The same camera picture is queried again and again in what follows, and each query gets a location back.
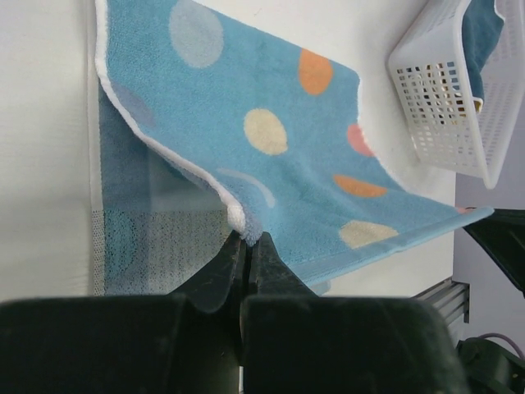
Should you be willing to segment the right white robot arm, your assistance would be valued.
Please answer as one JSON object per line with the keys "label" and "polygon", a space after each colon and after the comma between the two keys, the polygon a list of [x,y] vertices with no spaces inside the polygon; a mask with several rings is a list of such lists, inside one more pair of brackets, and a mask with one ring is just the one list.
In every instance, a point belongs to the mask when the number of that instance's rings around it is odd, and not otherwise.
{"label": "right white robot arm", "polygon": [[[497,208],[464,230],[521,293],[524,292],[524,211]],[[499,333],[459,341],[471,393],[523,393],[524,352]]]}

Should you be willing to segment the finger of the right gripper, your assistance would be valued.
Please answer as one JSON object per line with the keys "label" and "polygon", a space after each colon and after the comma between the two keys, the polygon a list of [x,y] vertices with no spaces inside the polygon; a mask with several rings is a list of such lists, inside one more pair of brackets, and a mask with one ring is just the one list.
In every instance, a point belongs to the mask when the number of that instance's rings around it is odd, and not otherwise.
{"label": "finger of the right gripper", "polygon": [[525,284],[524,210],[498,208],[464,230],[522,294]]}

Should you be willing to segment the light blue patterned towel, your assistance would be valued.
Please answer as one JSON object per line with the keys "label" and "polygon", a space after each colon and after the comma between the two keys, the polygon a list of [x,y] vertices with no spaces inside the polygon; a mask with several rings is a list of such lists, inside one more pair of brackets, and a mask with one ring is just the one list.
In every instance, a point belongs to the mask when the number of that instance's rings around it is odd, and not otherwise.
{"label": "light blue patterned towel", "polygon": [[168,291],[222,218],[317,285],[491,215],[390,177],[347,66],[192,1],[95,10],[104,294]]}

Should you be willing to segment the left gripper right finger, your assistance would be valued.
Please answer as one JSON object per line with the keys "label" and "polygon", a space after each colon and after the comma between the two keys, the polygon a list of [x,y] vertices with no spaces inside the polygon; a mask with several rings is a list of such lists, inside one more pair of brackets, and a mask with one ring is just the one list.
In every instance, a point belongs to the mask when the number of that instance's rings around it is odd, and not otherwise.
{"label": "left gripper right finger", "polygon": [[322,297],[272,238],[251,253],[241,308],[247,393],[466,393],[445,320],[413,298]]}

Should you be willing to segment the yellow grey towel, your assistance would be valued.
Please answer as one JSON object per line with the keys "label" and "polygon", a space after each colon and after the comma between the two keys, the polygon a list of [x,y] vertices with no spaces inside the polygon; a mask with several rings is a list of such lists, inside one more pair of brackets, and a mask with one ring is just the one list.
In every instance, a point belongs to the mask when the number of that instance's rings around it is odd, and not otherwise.
{"label": "yellow grey towel", "polygon": [[482,69],[495,50],[503,27],[504,17],[495,0],[472,0],[463,15],[463,52],[477,112],[485,100]]}

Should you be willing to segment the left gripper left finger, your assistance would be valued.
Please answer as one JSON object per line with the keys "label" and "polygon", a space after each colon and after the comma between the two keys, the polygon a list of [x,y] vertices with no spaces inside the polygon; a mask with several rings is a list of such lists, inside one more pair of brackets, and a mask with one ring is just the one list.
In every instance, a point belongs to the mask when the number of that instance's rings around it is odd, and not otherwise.
{"label": "left gripper left finger", "polygon": [[236,393],[247,246],[236,233],[165,295],[1,305],[4,393]]}

